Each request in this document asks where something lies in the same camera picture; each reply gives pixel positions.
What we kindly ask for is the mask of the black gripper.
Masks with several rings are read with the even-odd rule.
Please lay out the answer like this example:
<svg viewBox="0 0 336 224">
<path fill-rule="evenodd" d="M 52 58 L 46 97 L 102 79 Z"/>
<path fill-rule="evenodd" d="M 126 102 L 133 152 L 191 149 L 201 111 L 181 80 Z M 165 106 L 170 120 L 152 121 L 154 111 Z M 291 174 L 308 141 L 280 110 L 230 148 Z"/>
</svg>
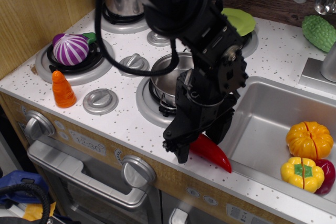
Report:
<svg viewBox="0 0 336 224">
<path fill-rule="evenodd" d="M 199 94 L 192 86 L 193 73 L 183 72 L 176 83 L 176 115 L 163 133 L 164 148 L 177 157 L 179 164 L 188 160 L 190 145 L 205 132 L 218 145 L 228 132 L 234 114 L 238 92 L 211 101 L 209 94 Z"/>
</svg>

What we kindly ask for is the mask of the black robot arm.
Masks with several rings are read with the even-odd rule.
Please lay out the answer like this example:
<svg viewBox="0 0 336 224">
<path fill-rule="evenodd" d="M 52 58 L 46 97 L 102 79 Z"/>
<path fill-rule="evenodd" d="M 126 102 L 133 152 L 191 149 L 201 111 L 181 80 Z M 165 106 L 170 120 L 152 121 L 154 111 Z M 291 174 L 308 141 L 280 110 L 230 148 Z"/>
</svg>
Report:
<svg viewBox="0 0 336 224">
<path fill-rule="evenodd" d="M 141 0 L 148 26 L 189 47 L 193 68 L 176 80 L 176 115 L 164 131 L 163 146 L 178 162 L 205 132 L 218 144 L 226 135 L 247 80 L 243 41 L 222 14 L 222 0 Z"/>
</svg>

